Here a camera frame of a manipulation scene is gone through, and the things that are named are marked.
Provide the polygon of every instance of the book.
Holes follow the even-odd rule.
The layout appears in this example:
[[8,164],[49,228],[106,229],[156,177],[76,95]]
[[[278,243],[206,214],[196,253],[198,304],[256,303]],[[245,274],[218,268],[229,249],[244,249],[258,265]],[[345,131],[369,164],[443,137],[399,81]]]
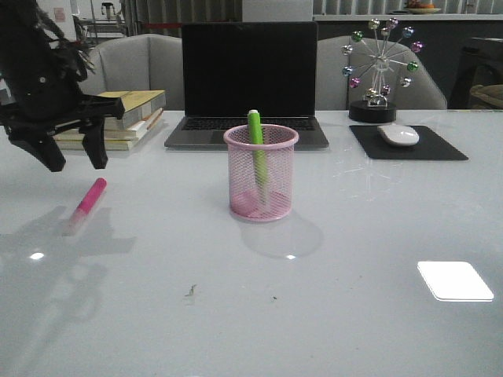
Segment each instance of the book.
[[[148,118],[135,123],[125,130],[105,131],[105,150],[107,151],[127,151],[132,149],[155,125],[160,121],[163,109],[159,108]],[[54,140],[60,149],[83,150],[83,134],[78,130],[68,130],[61,134],[54,135]]]
[[118,98],[123,102],[122,119],[113,116],[105,118],[106,130],[124,130],[151,115],[156,109],[166,106],[165,90],[124,90],[104,92],[99,97]]

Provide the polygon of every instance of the black mouse pad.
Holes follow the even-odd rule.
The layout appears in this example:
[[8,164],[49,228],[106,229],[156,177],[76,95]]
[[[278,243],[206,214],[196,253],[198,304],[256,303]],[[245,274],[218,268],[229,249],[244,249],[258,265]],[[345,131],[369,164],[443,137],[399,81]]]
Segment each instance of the black mouse pad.
[[377,126],[350,126],[371,159],[466,160],[463,153],[426,126],[411,126],[419,134],[416,145],[395,147],[380,135]]

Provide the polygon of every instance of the laptop keyboard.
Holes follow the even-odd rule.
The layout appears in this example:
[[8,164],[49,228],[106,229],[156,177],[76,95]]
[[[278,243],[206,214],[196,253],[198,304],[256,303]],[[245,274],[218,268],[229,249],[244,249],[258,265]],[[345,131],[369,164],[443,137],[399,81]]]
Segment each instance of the laptop keyboard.
[[[261,118],[263,124],[279,124],[296,131],[314,130],[308,118]],[[228,130],[247,123],[246,118],[188,118],[183,130]]]

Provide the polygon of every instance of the white mouse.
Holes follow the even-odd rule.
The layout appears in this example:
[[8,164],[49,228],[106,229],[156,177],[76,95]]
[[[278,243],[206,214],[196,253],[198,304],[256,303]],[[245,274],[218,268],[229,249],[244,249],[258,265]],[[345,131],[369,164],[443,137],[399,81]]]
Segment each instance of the white mouse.
[[377,129],[383,139],[390,145],[408,147],[417,144],[419,141],[419,135],[411,126],[402,126],[393,123],[378,126]]

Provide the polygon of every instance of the chair backrest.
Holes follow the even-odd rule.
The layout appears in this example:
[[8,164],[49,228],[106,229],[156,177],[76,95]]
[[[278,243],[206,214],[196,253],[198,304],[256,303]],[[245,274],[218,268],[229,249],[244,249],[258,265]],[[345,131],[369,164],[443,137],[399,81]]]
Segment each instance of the chair backrest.
[[[351,44],[353,53],[345,56],[342,47]],[[437,87],[417,55],[408,47],[388,42],[391,47],[390,55],[393,60],[402,64],[391,63],[393,71],[386,71],[386,83],[391,87],[388,100],[395,103],[398,109],[445,109],[447,101],[442,91]],[[316,76],[316,109],[317,110],[345,110],[352,101],[361,100],[365,91],[372,87],[373,68],[364,74],[358,88],[349,88],[348,79],[342,70],[346,66],[366,66],[370,62],[367,54],[369,49],[376,49],[376,41],[364,38],[362,42],[352,42],[348,36],[322,39],[318,41],[318,62]],[[408,72],[406,64],[416,61],[419,68],[415,72]],[[362,68],[356,71],[358,77]],[[400,85],[402,77],[410,77],[413,82],[409,87]]]
[[167,108],[182,110],[182,40],[143,34],[113,39],[90,52],[96,73],[80,83],[85,94],[112,90],[166,90]]

